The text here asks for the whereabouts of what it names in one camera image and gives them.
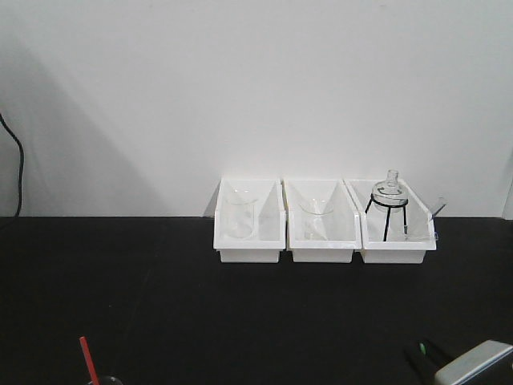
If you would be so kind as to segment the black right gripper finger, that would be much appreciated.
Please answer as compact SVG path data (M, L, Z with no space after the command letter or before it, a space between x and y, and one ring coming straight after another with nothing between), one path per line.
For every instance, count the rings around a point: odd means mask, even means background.
M422 342L426 348L423 355L419 350L419 343ZM410 367L418 376L421 384L434 384L434 377L437 371L454 360L454 356L443 350L428 338L422 338L408 345L404 349L404 356Z

